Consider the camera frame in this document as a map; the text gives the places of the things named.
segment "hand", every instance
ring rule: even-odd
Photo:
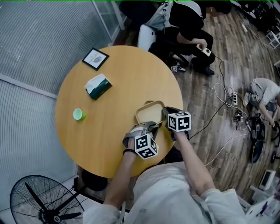
[[[200,47],[202,48],[202,50],[203,50],[204,48],[206,48],[206,47],[207,47],[207,42],[206,42],[206,40],[200,39],[200,40],[199,40],[199,45],[200,45]]]
[[[174,132],[174,137],[176,140],[179,140],[182,138],[188,139],[184,131],[180,131],[180,132],[173,131],[173,132]]]
[[[269,123],[270,123],[270,125],[274,128],[275,122],[274,122],[274,119],[273,119],[273,118],[269,119]]]
[[[133,137],[128,139],[127,148],[135,150],[135,144],[134,144],[134,138]]]

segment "beige tray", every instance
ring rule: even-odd
[[[165,105],[162,101],[147,101],[146,104],[143,107],[139,108],[135,113],[137,122],[162,122],[165,119],[162,112],[162,109],[164,107]]]

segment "green cup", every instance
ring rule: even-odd
[[[73,112],[73,117],[75,120],[82,120],[86,117],[86,114],[79,108],[75,109]]]

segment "black shirt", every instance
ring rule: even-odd
[[[203,2],[196,2],[201,9],[202,18],[190,7],[181,5],[174,1],[171,8],[169,22],[173,26],[179,28],[167,28],[167,33],[172,32],[172,36],[176,36],[180,32],[181,35],[187,40],[192,40],[198,30],[204,26],[203,19],[206,16],[206,8],[203,6]]]

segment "picture frame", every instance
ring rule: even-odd
[[[105,54],[95,48],[92,48],[90,52],[84,57],[82,62],[84,62],[85,64],[97,71],[108,58],[108,54]]]

